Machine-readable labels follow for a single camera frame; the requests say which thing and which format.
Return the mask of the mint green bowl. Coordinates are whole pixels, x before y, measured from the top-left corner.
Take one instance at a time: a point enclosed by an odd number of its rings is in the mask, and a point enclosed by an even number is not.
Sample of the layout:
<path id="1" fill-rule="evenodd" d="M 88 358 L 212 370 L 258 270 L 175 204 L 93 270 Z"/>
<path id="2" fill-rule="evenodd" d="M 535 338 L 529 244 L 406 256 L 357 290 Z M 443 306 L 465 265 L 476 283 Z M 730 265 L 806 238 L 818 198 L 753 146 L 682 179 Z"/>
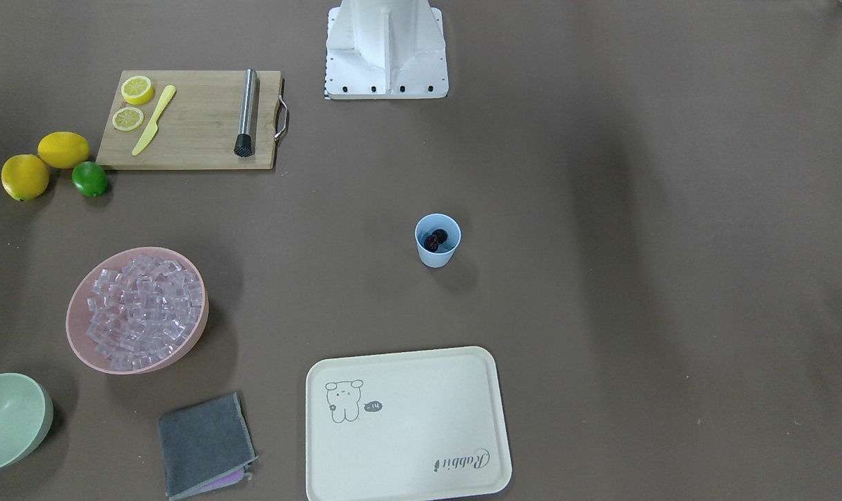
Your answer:
<path id="1" fill-rule="evenodd" d="M 42 385 L 24 374 L 0 374 L 0 469 L 36 450 L 53 418 L 51 396 Z"/>

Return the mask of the cream rabbit tray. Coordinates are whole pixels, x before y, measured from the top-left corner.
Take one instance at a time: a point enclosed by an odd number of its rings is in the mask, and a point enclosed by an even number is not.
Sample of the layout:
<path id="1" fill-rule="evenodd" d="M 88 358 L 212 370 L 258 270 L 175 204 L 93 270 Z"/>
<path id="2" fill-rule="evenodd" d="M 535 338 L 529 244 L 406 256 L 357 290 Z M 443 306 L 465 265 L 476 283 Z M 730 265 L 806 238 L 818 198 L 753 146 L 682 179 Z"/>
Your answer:
<path id="1" fill-rule="evenodd" d="M 513 475 L 494 357 L 478 347 L 319 361 L 305 380 L 310 500 L 435 500 Z"/>

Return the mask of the lemon slice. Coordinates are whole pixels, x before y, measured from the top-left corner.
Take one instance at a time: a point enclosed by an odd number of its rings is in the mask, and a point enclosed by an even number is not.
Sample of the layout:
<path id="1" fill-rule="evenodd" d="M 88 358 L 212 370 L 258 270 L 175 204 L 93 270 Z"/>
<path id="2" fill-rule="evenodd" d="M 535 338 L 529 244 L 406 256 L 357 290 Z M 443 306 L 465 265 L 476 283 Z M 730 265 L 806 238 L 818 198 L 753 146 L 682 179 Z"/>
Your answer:
<path id="1" fill-rule="evenodd" d="M 143 75 L 128 77 L 120 86 L 120 94 L 128 104 L 147 104 L 154 97 L 154 84 L 149 77 Z"/>
<path id="2" fill-rule="evenodd" d="M 142 110 L 132 106 L 119 108 L 113 112 L 110 124 L 119 132 L 136 131 L 144 123 L 145 114 Z"/>

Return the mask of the yellow plastic knife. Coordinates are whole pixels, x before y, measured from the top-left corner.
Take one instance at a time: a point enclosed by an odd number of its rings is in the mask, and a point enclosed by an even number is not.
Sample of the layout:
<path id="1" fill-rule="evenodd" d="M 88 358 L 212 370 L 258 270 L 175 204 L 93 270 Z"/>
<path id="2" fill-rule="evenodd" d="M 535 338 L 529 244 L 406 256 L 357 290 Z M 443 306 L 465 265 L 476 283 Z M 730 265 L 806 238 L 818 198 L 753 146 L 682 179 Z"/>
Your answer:
<path id="1" fill-rule="evenodd" d="M 167 85 L 160 96 L 158 98 L 158 102 L 156 104 L 156 108 L 152 112 L 150 119 L 148 120 L 147 124 L 145 125 L 144 130 L 138 139 L 138 142 L 134 146 L 134 149 L 131 151 L 131 156 L 137 156 L 141 154 L 144 149 L 147 148 L 153 141 L 154 137 L 157 135 L 159 127 L 158 121 L 162 117 L 162 114 L 166 110 L 168 104 L 173 101 L 174 95 L 176 95 L 177 88 L 174 85 Z"/>

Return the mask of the grey folded cloth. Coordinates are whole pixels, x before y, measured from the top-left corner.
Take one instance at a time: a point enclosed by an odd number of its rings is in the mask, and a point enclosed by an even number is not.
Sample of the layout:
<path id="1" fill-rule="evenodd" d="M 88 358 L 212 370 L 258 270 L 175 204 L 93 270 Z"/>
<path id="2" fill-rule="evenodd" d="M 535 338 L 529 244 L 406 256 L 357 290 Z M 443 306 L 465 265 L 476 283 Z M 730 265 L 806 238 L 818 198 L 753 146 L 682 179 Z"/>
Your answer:
<path id="1" fill-rule="evenodd" d="M 237 391 L 157 421 L 166 497 L 182 500 L 251 478 L 257 456 Z"/>

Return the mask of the green lime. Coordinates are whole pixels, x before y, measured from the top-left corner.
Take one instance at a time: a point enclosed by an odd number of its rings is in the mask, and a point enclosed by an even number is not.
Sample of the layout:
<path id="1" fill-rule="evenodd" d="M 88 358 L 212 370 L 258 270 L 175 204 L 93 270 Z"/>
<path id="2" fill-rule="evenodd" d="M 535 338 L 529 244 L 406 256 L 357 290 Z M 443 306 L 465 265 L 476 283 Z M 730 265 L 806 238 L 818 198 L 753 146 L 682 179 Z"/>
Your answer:
<path id="1" fill-rule="evenodd" d="M 109 189 L 106 169 L 94 161 L 83 161 L 74 166 L 71 180 L 82 196 L 103 196 Z"/>

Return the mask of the whole yellow lemon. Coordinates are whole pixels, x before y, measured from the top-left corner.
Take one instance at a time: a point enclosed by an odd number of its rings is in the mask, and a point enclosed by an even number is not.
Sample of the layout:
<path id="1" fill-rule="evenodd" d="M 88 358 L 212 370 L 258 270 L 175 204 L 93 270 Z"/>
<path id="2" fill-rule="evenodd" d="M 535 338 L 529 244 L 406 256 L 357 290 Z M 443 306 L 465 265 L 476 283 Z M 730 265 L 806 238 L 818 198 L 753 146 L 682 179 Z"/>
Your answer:
<path id="1" fill-rule="evenodd" d="M 52 132 L 40 139 L 38 156 L 49 167 L 72 169 L 88 161 L 90 146 L 88 141 L 74 132 Z"/>
<path id="2" fill-rule="evenodd" d="M 29 202 L 41 196 L 49 186 L 49 178 L 47 165 L 33 154 L 10 157 L 1 169 L 2 186 L 17 202 Z"/>

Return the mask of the bamboo cutting board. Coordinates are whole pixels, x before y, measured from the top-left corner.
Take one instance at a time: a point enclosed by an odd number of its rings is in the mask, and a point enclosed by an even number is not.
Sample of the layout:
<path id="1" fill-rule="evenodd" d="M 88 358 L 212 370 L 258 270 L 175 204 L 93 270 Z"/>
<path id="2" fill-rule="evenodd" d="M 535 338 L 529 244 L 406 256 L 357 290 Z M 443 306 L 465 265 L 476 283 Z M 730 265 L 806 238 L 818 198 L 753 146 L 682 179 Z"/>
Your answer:
<path id="1" fill-rule="evenodd" d="M 234 153 L 244 91 L 245 70 L 123 70 L 119 82 L 128 77 L 148 77 L 154 97 L 140 109 L 150 118 L 164 86 L 176 86 L 166 110 L 158 120 L 159 130 L 138 155 L 132 149 L 144 126 L 132 132 L 118 131 L 111 120 L 96 147 L 96 161 L 111 169 L 271 169 L 277 152 L 277 138 L 286 127 L 278 126 L 279 99 L 283 95 L 280 71 L 259 71 L 257 112 L 253 121 L 253 154 Z"/>

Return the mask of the dark red cherries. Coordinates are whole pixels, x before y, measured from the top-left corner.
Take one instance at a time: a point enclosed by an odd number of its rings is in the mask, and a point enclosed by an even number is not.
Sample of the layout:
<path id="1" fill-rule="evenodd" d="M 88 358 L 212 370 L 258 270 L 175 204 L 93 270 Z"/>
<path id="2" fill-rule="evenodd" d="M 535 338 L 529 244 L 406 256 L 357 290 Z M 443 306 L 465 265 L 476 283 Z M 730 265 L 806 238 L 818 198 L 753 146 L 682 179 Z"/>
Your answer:
<path id="1" fill-rule="evenodd" d="M 422 248 L 428 253 L 437 253 L 439 248 L 446 244 L 449 235 L 442 228 L 437 228 L 430 232 L 422 241 Z"/>

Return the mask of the light blue plastic cup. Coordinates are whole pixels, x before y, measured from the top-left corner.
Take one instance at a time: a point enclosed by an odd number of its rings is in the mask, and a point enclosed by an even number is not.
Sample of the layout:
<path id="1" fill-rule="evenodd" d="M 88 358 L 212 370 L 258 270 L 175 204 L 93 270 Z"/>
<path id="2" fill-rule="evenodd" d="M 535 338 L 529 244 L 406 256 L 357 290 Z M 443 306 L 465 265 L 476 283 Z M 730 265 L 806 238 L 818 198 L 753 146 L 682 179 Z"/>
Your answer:
<path id="1" fill-rule="evenodd" d="M 437 228 L 444 229 L 449 235 L 449 238 L 447 238 L 446 244 L 441 246 L 437 253 L 428 253 L 422 248 L 422 241 L 424 237 Z M 422 263 L 425 266 L 431 267 L 431 269 L 439 269 L 439 267 L 445 266 L 452 259 L 452 255 L 461 242 L 462 231 L 459 224 L 451 216 L 434 213 L 428 214 L 418 221 L 418 224 L 415 226 L 414 237 L 415 244 L 417 244 L 418 256 Z"/>

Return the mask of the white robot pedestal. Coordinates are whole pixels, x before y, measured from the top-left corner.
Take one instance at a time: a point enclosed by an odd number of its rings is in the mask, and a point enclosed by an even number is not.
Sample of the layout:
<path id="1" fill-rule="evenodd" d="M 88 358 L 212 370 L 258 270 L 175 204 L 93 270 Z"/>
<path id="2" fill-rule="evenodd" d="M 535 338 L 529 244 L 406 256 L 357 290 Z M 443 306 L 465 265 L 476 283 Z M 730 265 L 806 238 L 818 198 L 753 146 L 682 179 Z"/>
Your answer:
<path id="1" fill-rule="evenodd" d="M 326 16 L 324 95 L 421 100 L 449 94 L 443 13 L 427 1 L 342 1 Z"/>

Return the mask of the pink bowl of ice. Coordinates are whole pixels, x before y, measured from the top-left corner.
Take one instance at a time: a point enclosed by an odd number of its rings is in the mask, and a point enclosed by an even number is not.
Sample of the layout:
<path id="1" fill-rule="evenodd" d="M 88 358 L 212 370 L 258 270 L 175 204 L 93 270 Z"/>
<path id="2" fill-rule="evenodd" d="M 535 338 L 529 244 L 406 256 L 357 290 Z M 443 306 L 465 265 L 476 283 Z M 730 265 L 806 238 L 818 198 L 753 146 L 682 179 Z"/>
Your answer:
<path id="1" fill-rule="evenodd" d="M 67 309 L 67 340 L 101 373 L 144 374 L 192 349 L 209 314 L 201 272 L 169 248 L 131 248 L 87 273 Z"/>

